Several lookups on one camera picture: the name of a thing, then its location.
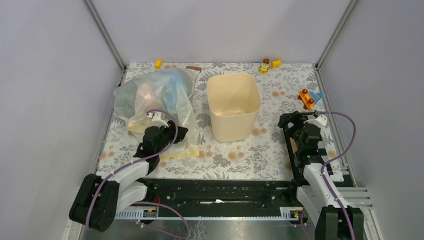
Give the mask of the clear white trash bag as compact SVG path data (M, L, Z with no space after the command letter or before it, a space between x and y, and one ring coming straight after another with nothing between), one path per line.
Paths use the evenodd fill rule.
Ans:
M137 76L114 92L115 115L124 120L127 130L142 140L150 112L162 112L165 121L174 119L188 128L185 138L175 143L163 157L190 158L199 155L196 116L191 103L200 72L186 68L166 68Z

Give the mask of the beige plastic trash bin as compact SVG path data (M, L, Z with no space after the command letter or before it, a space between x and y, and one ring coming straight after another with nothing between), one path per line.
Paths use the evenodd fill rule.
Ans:
M211 129L219 142L246 139L262 106L254 76L246 72L215 75L206 82Z

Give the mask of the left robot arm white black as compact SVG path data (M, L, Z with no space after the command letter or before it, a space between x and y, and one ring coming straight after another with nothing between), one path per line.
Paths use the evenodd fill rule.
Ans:
M68 217L71 221L99 232L107 230L117 213L135 202L152 204L155 192L138 180L151 173L159 164L160 154L187 135L186 127L172 120L166 125L150 126L130 161L107 176L93 173L81 183Z

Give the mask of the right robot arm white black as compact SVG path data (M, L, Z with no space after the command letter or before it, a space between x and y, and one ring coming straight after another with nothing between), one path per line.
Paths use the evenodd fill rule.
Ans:
M338 157L324 160L321 130L327 125L325 112L312 114L282 114L278 127L283 130L293 171L292 185L287 191L287 201L293 206L302 204L315 230L316 240L362 240L364 214L351 206L331 181L328 167Z

